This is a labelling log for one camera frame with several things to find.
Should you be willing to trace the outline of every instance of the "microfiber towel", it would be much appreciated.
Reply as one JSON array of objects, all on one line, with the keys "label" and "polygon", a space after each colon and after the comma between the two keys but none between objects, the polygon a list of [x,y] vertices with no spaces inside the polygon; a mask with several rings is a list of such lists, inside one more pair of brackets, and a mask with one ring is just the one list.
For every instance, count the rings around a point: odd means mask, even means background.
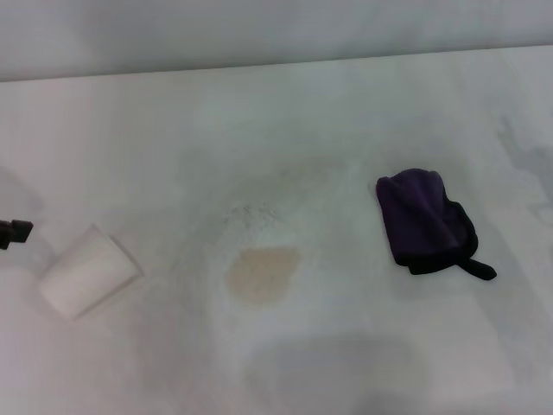
[{"label": "microfiber towel", "polygon": [[491,266],[471,259],[478,248],[473,222],[459,203],[448,199],[437,172],[404,170],[378,179],[376,190],[398,265],[413,275],[458,265],[486,281],[497,276]]}]

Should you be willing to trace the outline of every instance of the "dirt residue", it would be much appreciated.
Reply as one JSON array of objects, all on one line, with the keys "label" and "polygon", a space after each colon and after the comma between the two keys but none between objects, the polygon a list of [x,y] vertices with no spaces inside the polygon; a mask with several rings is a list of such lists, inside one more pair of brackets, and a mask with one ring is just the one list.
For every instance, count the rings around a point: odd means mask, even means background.
[{"label": "dirt residue", "polygon": [[300,253],[295,248],[247,249],[232,263],[226,280],[228,290],[241,303],[277,303],[288,291],[299,262]]}]

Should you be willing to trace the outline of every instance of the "white table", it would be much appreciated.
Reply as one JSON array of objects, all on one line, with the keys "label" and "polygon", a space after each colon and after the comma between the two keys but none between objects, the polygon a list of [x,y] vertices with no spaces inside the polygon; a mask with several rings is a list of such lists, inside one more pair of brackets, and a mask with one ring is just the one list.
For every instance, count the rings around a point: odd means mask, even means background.
[{"label": "white table", "polygon": [[[1,84],[0,219],[37,227],[0,254],[0,411],[552,411],[552,67],[543,47]],[[410,167],[440,172],[495,281],[392,262],[373,186]],[[67,322],[36,282],[91,223],[145,278]]]}]

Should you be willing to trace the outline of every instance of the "white surface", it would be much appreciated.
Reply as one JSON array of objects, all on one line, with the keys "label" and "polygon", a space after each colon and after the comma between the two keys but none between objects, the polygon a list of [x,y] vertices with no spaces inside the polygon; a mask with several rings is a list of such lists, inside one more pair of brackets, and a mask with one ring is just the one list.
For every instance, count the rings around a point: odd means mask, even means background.
[{"label": "white surface", "polygon": [[0,80],[551,44],[549,0],[3,0]]},{"label": "white surface", "polygon": [[56,259],[41,278],[39,290],[64,317],[76,318],[137,276],[124,252],[92,226]]},{"label": "white surface", "polygon": [[[553,410],[553,48],[0,86],[0,407],[17,414]],[[438,170],[491,283],[394,265],[373,186]],[[91,222],[143,284],[74,324],[36,290]],[[275,303],[227,273],[300,255]]]}]

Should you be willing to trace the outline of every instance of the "wall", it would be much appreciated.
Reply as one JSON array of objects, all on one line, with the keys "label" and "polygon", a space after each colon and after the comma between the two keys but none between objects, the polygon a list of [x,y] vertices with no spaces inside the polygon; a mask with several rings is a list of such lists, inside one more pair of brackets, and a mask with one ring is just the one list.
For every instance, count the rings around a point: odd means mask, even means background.
[{"label": "wall", "polygon": [[2,0],[0,80],[553,42],[548,0]]}]

